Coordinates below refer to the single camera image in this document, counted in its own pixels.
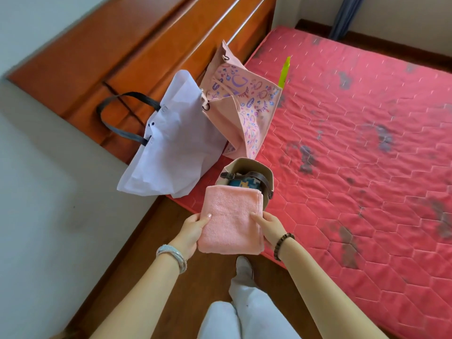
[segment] leg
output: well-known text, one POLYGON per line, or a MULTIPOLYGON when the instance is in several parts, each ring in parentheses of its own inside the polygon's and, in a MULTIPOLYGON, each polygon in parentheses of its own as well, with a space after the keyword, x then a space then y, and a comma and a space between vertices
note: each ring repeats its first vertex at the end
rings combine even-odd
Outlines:
POLYGON ((253 280, 253 269, 243 256, 237 259, 237 276, 230 282, 229 294, 242 325, 243 339, 300 339, 267 293, 253 280))
POLYGON ((240 320, 229 302, 213 302, 199 329, 198 339, 241 339, 240 320))

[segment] hand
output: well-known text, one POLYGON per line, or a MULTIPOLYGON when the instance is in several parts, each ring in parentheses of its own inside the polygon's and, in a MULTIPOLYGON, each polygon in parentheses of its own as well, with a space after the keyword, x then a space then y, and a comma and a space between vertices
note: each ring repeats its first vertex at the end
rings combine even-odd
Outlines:
POLYGON ((287 233, 277 217, 263 212, 263 217, 256 213, 250 213, 251 218, 256 221, 262 228, 263 236, 272 245, 272 248, 276 246, 278 240, 287 233))
POLYGON ((198 213, 188 217, 184 221, 179 234, 169 243, 179 250, 185 259, 189 259, 195 253, 198 247, 197 241, 201 236, 202 229, 212 217, 212 214, 208 214, 206 217, 200 219, 200 215, 198 213))

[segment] pink patterned bag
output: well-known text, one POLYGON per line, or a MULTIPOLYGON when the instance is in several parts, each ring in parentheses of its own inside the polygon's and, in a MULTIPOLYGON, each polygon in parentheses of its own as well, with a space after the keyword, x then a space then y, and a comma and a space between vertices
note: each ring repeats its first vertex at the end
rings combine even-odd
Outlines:
POLYGON ((223 41, 201 81, 204 114, 228 139, 223 155, 255 159, 281 88, 248 71, 223 41))

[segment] white shoe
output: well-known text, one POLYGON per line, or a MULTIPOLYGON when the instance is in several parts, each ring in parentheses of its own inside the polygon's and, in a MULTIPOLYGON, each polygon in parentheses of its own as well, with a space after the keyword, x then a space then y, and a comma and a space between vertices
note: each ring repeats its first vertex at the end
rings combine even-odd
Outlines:
POLYGON ((235 261, 235 271, 237 275, 246 275, 254 280, 254 271, 250 261, 245 256, 238 256, 235 261))

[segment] blue curtain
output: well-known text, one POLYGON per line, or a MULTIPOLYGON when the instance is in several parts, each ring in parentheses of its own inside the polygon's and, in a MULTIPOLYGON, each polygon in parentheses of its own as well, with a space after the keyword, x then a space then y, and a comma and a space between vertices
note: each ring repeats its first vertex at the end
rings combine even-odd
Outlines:
POLYGON ((335 23, 331 29, 330 39, 339 40, 347 33, 362 3, 363 0, 344 0, 342 2, 342 6, 336 15, 335 23))

